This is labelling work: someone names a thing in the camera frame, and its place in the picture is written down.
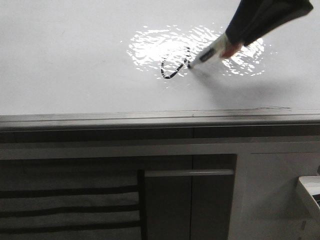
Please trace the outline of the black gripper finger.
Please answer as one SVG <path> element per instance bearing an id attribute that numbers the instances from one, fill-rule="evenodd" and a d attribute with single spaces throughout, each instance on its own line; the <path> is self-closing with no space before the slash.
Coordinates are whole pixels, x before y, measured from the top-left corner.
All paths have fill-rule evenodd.
<path id="1" fill-rule="evenodd" d="M 248 46 L 275 28 L 307 15 L 313 8 L 308 0 L 273 0 L 246 29 L 243 45 Z"/>
<path id="2" fill-rule="evenodd" d="M 244 33 L 262 11 L 266 10 L 272 0 L 242 0 L 229 23 L 225 33 L 232 45 L 243 43 Z"/>

